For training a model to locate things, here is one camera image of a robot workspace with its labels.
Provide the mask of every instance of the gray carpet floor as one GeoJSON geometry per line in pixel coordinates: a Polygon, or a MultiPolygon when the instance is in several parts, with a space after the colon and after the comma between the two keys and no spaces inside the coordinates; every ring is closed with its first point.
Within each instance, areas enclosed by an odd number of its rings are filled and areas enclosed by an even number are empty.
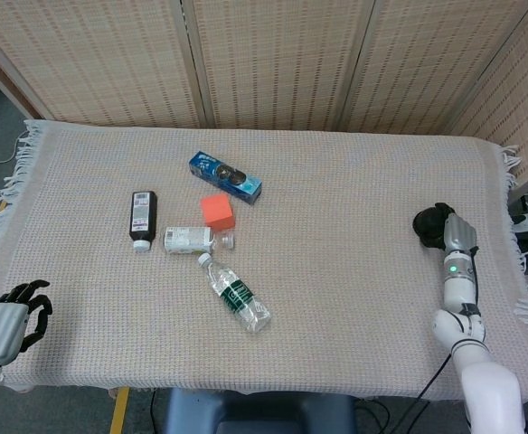
{"type": "MultiPolygon", "coordinates": [[[[0,93],[0,159],[10,156],[14,141],[24,131],[23,116],[0,93]]],[[[0,165],[0,188],[3,178],[13,172],[14,163],[0,165]]],[[[127,406],[125,433],[152,433],[149,416],[151,391],[132,391],[127,406]]],[[[156,395],[155,415],[161,426],[169,390],[156,395]]],[[[409,399],[382,398],[390,409],[393,424],[411,403],[409,399]]],[[[104,433],[109,431],[114,401],[107,391],[89,387],[37,387],[32,392],[19,394],[5,390],[0,396],[0,433],[104,433]]],[[[372,407],[384,420],[384,413],[372,407]]],[[[528,406],[525,406],[528,417],[528,406]]],[[[365,411],[357,414],[359,434],[376,434],[379,429],[365,411]]],[[[400,431],[406,432],[408,424],[400,431]]],[[[466,434],[463,404],[460,402],[433,402],[423,413],[412,431],[421,434],[466,434]]]]}

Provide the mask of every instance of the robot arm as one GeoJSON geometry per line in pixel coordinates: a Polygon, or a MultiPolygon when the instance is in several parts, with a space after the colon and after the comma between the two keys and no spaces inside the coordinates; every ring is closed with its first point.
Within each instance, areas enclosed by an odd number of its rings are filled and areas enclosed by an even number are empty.
{"type": "Polygon", "coordinates": [[[44,295],[33,298],[37,288],[45,288],[49,283],[35,280],[15,287],[10,293],[0,297],[0,386],[3,384],[2,366],[12,362],[19,353],[38,342],[47,329],[47,320],[52,314],[49,298],[44,295]],[[25,336],[29,315],[39,307],[37,327],[25,336]]]}
{"type": "Polygon", "coordinates": [[[476,231],[444,203],[415,217],[413,229],[427,247],[443,249],[444,310],[433,321],[437,340],[451,352],[473,434],[523,434],[525,421],[517,377],[494,362],[484,344],[485,325],[476,305],[476,231]]]}

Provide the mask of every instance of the bottle cap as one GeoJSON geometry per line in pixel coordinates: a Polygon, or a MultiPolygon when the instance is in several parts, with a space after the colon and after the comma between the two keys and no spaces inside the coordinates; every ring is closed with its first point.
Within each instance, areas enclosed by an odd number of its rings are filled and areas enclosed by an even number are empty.
{"type": "Polygon", "coordinates": [[[148,251],[151,246],[152,246],[152,243],[147,240],[135,240],[134,241],[135,251],[148,251]]]}
{"type": "Polygon", "coordinates": [[[223,231],[220,234],[220,240],[222,242],[222,246],[224,246],[226,249],[233,249],[234,248],[234,231],[223,231]]]}
{"type": "Polygon", "coordinates": [[[210,253],[203,253],[200,255],[200,258],[198,258],[198,263],[200,265],[203,265],[207,260],[211,259],[212,255],[210,253]]]}

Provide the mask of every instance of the dark blue chair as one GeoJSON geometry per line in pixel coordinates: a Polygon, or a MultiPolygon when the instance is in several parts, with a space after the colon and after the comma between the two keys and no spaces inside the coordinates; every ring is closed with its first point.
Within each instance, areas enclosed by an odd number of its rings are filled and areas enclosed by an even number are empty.
{"type": "Polygon", "coordinates": [[[354,398],[173,389],[164,434],[357,434],[354,398]]]}

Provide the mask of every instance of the bottle label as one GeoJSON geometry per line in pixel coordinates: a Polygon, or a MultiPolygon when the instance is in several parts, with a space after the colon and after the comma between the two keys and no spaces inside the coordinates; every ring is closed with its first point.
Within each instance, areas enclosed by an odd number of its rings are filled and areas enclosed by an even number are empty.
{"type": "Polygon", "coordinates": [[[131,218],[131,231],[149,231],[149,193],[134,194],[134,207],[131,218]]]}
{"type": "Polygon", "coordinates": [[[244,285],[244,282],[236,280],[223,290],[220,297],[223,298],[226,305],[235,314],[252,300],[254,294],[244,285]]]}
{"type": "Polygon", "coordinates": [[[212,229],[166,228],[164,246],[169,253],[211,253],[212,229]]]}

